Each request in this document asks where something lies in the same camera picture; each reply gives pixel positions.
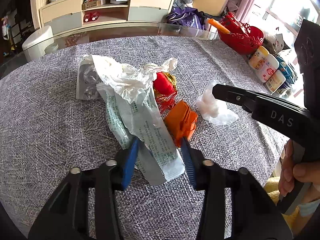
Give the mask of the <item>person's right hand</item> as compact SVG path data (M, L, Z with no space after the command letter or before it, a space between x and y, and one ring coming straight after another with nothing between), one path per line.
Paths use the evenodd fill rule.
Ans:
M281 165L280 181L278 190L285 197L295 185L295 180L313 185L305 194L302 204L313 204L319 206L319 161L313 163L293 162L293 142L290 139L284 146L285 158Z

